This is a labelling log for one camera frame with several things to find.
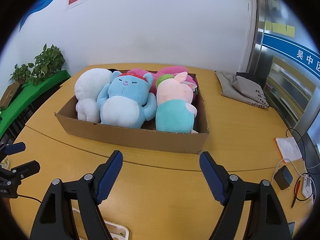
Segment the small potted plant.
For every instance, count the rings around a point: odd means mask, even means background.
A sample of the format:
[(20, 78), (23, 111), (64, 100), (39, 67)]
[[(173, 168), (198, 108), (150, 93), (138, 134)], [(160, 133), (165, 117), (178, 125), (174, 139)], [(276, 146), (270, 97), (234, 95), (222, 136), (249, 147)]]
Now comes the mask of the small potted plant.
[(33, 63), (22, 64), (20, 67), (18, 64), (15, 64), (14, 72), (10, 74), (10, 80), (18, 82), (20, 85), (28, 83), (31, 77), (31, 69), (33, 67)]

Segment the pig plush teal pants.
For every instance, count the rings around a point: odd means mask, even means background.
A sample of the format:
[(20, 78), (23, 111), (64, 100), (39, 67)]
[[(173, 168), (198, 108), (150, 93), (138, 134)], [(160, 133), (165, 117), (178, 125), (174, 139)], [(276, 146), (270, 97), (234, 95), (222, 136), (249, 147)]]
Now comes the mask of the pig plush teal pants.
[(197, 85), (187, 82), (188, 73), (164, 74), (156, 82), (156, 130), (187, 133), (194, 131), (197, 108), (192, 105)]

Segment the white panda plush toy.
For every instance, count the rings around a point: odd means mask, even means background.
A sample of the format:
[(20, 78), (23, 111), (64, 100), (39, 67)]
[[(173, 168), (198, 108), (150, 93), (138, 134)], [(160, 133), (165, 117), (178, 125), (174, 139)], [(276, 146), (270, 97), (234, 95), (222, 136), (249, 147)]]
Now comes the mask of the white panda plush toy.
[(112, 72), (108, 69), (93, 68), (78, 78), (74, 86), (76, 103), (75, 110), (79, 120), (100, 122), (100, 109), (97, 98), (104, 85), (111, 83)]

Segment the white orange notebook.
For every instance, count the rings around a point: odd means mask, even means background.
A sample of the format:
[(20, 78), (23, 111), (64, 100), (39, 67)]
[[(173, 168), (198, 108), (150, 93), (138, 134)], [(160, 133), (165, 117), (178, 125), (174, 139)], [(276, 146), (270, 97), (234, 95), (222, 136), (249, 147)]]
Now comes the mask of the white orange notebook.
[(302, 154), (294, 137), (275, 138), (274, 140), (280, 152), (281, 158), (285, 163), (302, 159)]

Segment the white tray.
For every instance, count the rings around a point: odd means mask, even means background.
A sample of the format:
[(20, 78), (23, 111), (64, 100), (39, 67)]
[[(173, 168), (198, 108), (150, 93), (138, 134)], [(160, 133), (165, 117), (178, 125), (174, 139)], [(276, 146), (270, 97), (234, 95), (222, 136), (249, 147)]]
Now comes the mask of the white tray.
[[(72, 210), (79, 239), (88, 239), (81, 219), (80, 211), (74, 207)], [(129, 230), (127, 227), (106, 220), (104, 223), (111, 234), (112, 239), (129, 240)]]

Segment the yellow sticky notes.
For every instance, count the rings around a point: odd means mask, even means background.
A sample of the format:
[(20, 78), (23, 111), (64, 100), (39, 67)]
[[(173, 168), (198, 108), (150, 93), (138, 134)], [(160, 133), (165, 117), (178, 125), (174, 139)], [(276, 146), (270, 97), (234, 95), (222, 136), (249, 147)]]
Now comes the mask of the yellow sticky notes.
[(258, 27), (273, 33), (295, 37), (295, 27), (291, 25), (259, 21)]

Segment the green shelf cover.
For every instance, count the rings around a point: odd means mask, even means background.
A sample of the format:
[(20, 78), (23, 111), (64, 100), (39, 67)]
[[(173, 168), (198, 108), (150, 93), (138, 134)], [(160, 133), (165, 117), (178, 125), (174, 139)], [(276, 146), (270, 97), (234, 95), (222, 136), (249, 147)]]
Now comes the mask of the green shelf cover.
[(35, 101), (44, 92), (57, 84), (64, 82), (71, 76), (66, 70), (59, 71), (53, 76), (47, 78), (42, 83), (34, 86), (32, 83), (24, 85), (22, 91), (12, 100), (9, 106), (1, 110), (1, 137), (6, 132), (13, 121), (25, 110), (33, 101)]

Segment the green potted plant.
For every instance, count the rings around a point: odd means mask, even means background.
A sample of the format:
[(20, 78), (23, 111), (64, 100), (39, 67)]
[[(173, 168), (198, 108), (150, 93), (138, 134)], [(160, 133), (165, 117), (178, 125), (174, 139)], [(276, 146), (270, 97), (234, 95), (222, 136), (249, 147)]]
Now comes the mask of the green potted plant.
[(56, 72), (61, 71), (65, 64), (60, 48), (53, 44), (50, 47), (45, 44), (43, 51), (35, 56), (34, 59), (34, 63), (28, 64), (31, 69), (30, 81), (33, 85), (38, 85)]

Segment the grey cloth bag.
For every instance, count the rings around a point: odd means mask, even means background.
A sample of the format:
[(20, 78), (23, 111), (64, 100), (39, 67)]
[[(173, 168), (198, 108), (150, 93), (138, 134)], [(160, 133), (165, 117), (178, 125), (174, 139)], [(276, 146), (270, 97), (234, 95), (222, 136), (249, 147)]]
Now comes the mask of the grey cloth bag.
[(269, 107), (258, 83), (230, 72), (216, 71), (215, 75), (220, 83), (222, 96), (262, 109)]

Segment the blue cat plush toy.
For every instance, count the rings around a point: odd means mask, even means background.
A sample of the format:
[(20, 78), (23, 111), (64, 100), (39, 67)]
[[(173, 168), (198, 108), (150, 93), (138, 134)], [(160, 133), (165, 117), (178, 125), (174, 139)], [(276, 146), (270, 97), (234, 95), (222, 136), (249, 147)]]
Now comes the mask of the blue cat plush toy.
[(143, 76), (115, 71), (111, 83), (104, 85), (97, 97), (101, 123), (111, 126), (141, 128), (156, 116), (156, 96), (150, 92), (153, 75)]

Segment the black power adapter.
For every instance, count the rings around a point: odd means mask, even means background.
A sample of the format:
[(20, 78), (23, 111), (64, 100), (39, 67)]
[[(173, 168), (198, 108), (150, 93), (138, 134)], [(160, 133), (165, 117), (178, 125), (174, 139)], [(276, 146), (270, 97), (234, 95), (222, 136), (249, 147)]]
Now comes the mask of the black power adapter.
[(293, 176), (287, 166), (281, 167), (274, 175), (274, 180), (281, 190), (287, 189), (292, 181)]

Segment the pink plush toy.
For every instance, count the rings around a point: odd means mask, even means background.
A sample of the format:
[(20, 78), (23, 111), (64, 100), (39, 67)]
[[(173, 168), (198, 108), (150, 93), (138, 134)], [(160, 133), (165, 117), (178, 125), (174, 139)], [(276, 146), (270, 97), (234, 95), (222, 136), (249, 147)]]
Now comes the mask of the pink plush toy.
[(193, 100), (197, 95), (197, 83), (189, 75), (187, 68), (183, 66), (171, 66), (159, 70), (156, 73), (135, 68), (127, 73), (143, 77), (145, 74), (153, 76), (150, 92), (156, 95), (168, 95), (173, 99)]

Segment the red pen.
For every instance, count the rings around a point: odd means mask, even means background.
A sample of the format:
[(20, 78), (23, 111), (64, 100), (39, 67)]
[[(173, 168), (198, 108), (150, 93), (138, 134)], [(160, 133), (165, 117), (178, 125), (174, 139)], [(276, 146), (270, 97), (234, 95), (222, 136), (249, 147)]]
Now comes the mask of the red pen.
[(297, 196), (298, 196), (298, 191), (299, 191), (299, 188), (300, 188), (300, 184), (301, 184), (301, 180), (299, 179), (296, 184), (295, 184), (295, 188), (294, 188), (294, 195), (293, 195), (293, 201), (292, 201), (292, 204), (291, 204), (291, 208), (294, 207), (295, 205), (295, 202), (297, 200)]

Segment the brown cardboard box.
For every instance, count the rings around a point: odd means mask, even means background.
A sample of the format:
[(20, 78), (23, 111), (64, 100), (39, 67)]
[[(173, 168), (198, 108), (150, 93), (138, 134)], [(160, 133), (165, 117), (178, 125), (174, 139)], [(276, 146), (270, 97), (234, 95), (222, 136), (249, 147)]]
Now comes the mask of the brown cardboard box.
[[(111, 72), (128, 70), (109, 69)], [(171, 133), (156, 130), (155, 117), (145, 121), (141, 128), (127, 128), (105, 125), (101, 122), (89, 122), (78, 119), (75, 110), (77, 98), (74, 96), (57, 112), (56, 118), (63, 129), (71, 135), (91, 139), (109, 144), (143, 148), (156, 151), (198, 153), (209, 135), (206, 111), (199, 86), (197, 95), (193, 97), (192, 105), (197, 108), (197, 116), (194, 121), (195, 133)]]

